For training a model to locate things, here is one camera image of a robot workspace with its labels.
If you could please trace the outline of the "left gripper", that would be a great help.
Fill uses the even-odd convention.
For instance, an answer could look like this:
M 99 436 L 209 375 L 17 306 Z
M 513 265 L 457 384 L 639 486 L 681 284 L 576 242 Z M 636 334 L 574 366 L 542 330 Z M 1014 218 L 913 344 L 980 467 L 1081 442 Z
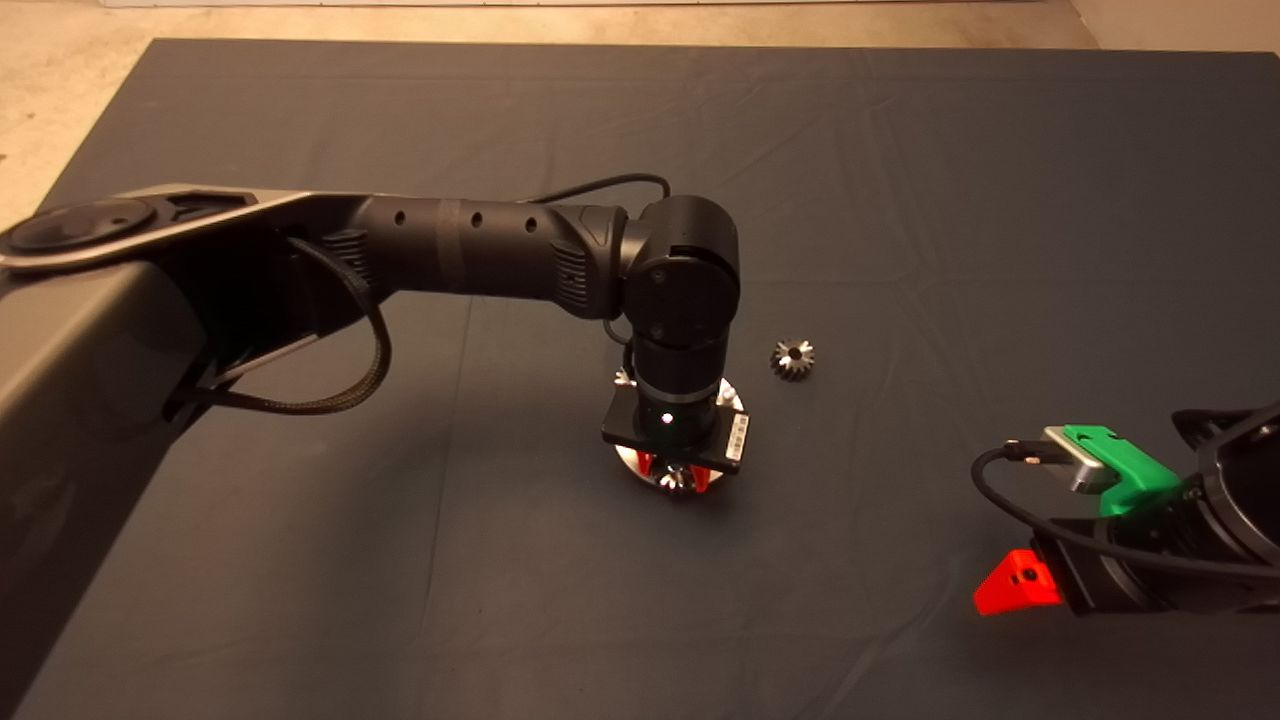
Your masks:
M 668 404 L 648 397 L 636 386 L 616 386 L 602 436 L 609 445 L 639 451 L 640 477 L 652 477 L 655 457 L 692 466 L 694 492 L 703 495 L 713 471 L 740 470 L 750 420 L 744 410 L 718 405 L 713 396 Z

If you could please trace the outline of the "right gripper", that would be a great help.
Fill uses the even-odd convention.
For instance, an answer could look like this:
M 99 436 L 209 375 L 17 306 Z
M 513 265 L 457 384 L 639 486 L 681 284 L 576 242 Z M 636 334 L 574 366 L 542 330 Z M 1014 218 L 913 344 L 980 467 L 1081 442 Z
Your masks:
M 1213 483 L 1190 483 L 1121 516 L 1053 519 L 1065 530 L 1134 550 L 1270 568 L 1277 566 L 1277 492 L 1236 500 Z M 1161 571 L 1100 556 L 1038 530 L 1032 547 L 1010 550 L 975 588 L 973 603 L 979 615 L 1059 606 L 1064 598 L 1076 615 L 1277 612 L 1276 582 Z

